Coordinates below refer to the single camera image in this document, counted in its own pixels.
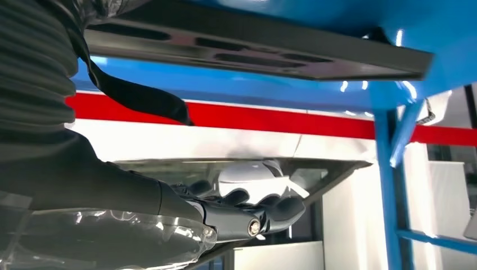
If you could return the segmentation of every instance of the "metal bolt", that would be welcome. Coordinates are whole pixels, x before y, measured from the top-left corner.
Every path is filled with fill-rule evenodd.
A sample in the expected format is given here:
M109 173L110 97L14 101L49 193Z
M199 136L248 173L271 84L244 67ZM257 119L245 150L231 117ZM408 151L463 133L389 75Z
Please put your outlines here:
M249 235L255 237L260 232L260 221L254 218L249 223Z

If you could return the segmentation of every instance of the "transparent plastic sheet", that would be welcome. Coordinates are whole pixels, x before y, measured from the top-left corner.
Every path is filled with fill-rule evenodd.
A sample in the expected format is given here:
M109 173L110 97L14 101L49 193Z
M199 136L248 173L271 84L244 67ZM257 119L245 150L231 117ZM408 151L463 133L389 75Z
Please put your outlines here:
M7 270L31 211L30 197L0 191L0 269Z
M213 229L182 218L106 209L34 211L4 269L182 269L216 241Z

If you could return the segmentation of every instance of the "blue metal bar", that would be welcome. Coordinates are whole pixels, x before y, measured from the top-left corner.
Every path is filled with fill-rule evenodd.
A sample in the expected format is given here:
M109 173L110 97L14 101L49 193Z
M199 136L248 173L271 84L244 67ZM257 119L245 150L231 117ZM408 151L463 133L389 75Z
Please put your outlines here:
M391 157L389 163L391 167L401 163L404 156L404 149L411 139L414 128L416 127L416 120L422 110L424 100L406 106L401 120L398 122L396 131L391 140Z
M389 164L391 157L388 114L375 111L375 132L377 161L381 178L382 212L384 216L384 234L388 254L389 269L403 269L399 247L397 205L394 191L393 168Z
M458 250L466 253L477 255L477 241L468 241L462 239L451 238L447 236L431 237L419 231L404 231L397 232L399 237L409 240L416 240L424 243L431 243L436 246L441 246L448 249Z

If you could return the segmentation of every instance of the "red stripe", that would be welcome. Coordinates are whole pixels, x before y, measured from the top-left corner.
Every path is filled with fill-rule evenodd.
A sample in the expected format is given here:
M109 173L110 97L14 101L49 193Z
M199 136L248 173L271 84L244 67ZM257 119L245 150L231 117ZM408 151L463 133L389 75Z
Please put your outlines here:
M67 103L75 109L76 117L80 119L177 124L172 120L127 109L101 94L77 93L75 97L69 98ZM194 102L188 102L188 106L192 121L199 127L371 140L375 138L372 121ZM416 128L412 141L441 145L477 146L477 130L419 126Z

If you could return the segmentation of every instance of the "prosthetic hand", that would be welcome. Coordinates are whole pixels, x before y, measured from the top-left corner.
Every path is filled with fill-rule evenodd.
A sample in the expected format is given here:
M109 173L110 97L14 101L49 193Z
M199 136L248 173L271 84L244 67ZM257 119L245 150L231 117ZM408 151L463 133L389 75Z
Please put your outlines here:
M219 242L251 239L257 235L279 232L293 225L305 211L299 198L265 197L256 205L246 202L249 195L235 190L225 197L204 196L212 186L200 181L191 187L173 186L181 198L203 213L204 224L215 228Z

